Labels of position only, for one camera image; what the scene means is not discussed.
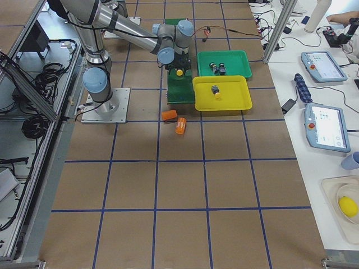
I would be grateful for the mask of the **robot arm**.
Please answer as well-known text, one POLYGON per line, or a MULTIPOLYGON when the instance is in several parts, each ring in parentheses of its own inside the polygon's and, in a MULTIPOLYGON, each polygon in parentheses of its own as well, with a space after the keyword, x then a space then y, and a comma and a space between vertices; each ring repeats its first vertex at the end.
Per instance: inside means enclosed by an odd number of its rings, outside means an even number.
POLYGON ((157 57, 166 70, 191 68, 188 49, 194 34, 189 20, 176 25, 154 24, 147 31, 128 17, 125 1, 61 1, 68 23, 73 25, 85 49, 89 67, 110 71, 111 58, 106 51, 102 32, 107 31, 147 50, 157 57))
POLYGON ((128 17, 126 1, 115 0, 112 9, 121 16, 128 17))

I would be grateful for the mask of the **person hand at desk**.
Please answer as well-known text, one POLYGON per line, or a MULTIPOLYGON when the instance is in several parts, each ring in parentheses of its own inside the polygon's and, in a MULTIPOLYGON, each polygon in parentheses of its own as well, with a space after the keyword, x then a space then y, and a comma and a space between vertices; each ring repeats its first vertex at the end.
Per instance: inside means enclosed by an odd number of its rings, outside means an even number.
POLYGON ((338 23, 342 25, 348 25, 351 18, 358 18, 358 11, 349 11, 344 13, 338 13, 329 15, 326 17, 329 23, 338 23))

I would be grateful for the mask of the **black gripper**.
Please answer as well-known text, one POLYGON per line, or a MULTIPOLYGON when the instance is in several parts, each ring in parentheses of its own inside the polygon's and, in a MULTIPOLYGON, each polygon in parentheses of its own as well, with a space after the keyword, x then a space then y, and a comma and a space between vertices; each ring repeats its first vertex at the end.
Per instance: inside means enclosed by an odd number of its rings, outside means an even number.
POLYGON ((191 68, 191 60, 188 54, 175 54, 174 60, 165 65, 165 69, 170 71, 172 69, 181 69, 183 71, 191 68))

